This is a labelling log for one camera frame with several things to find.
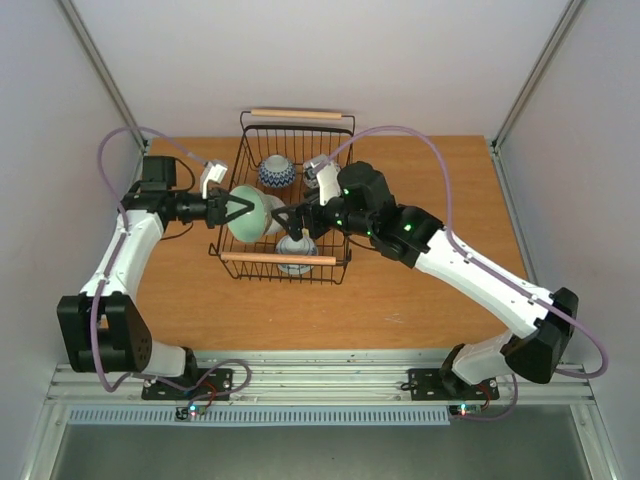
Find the pale green celadon bowl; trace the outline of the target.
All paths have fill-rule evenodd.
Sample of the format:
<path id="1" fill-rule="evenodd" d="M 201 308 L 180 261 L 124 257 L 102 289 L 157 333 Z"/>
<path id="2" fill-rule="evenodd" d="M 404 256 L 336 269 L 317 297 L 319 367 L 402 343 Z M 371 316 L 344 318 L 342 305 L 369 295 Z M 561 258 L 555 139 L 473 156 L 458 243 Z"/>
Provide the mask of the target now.
<path id="1" fill-rule="evenodd" d="M 227 224 L 236 240 L 243 243 L 255 243 L 263 236 L 277 234 L 283 230 L 283 227 L 271 215 L 274 209 L 284 207 L 284 202 L 281 199 L 250 185 L 236 186 L 230 194 L 253 204 L 251 211 Z"/>

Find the red patterned bowl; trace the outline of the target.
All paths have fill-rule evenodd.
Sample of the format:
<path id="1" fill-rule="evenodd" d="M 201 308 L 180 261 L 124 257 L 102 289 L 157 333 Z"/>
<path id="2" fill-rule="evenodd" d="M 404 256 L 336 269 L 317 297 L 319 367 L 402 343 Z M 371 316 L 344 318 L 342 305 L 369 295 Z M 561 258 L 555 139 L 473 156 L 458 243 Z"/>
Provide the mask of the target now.
<path id="1" fill-rule="evenodd" d="M 282 155 L 265 158 L 258 170 L 260 183 L 268 188 L 281 189 L 291 186 L 296 178 L 294 164 Z"/>

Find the white bowl with brown diamonds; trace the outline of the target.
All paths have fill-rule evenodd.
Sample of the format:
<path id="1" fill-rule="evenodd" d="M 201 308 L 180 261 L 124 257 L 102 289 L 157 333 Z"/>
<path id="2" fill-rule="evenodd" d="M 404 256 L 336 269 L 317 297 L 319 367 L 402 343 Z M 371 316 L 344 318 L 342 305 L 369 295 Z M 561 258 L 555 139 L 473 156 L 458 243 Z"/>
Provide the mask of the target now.
<path id="1" fill-rule="evenodd" d="M 304 184 L 309 189 L 317 189 L 319 183 L 317 180 L 316 167 L 321 164 L 321 161 L 309 160 L 303 164 L 302 179 Z"/>

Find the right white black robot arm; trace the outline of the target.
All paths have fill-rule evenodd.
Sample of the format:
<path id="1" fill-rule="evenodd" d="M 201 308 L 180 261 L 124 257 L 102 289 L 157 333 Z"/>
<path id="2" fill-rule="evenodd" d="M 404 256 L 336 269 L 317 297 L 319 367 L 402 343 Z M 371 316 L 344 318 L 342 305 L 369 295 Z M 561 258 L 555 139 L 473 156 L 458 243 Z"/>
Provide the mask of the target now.
<path id="1" fill-rule="evenodd" d="M 502 375 L 550 382 L 574 332 L 575 293 L 538 287 L 463 245 L 437 217 L 397 203 L 384 175 L 366 162 L 327 165 L 317 182 L 302 202 L 272 212 L 289 236 L 318 238 L 331 229 L 363 236 L 383 257 L 447 283 L 505 325 L 505 333 L 448 354 L 439 377 L 450 397 Z"/>

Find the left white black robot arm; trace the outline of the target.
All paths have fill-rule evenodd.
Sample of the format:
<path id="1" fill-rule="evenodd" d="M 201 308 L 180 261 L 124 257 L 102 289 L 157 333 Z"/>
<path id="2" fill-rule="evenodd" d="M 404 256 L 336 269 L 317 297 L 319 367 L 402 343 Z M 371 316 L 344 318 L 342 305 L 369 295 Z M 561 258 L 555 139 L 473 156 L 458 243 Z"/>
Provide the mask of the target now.
<path id="1" fill-rule="evenodd" d="M 213 229 L 255 207 L 219 187 L 226 173 L 220 164 L 208 163 L 202 176 L 192 179 L 199 192 L 178 188 L 177 161 L 144 159 L 141 178 L 118 198 L 114 233 L 97 270 L 78 294 L 62 297 L 57 305 L 71 368 L 97 374 L 108 392 L 119 386 L 107 380 L 109 372 L 157 379 L 179 398 L 195 395 L 205 380 L 192 350 L 153 339 L 136 306 L 139 284 L 170 223 L 202 222 Z"/>

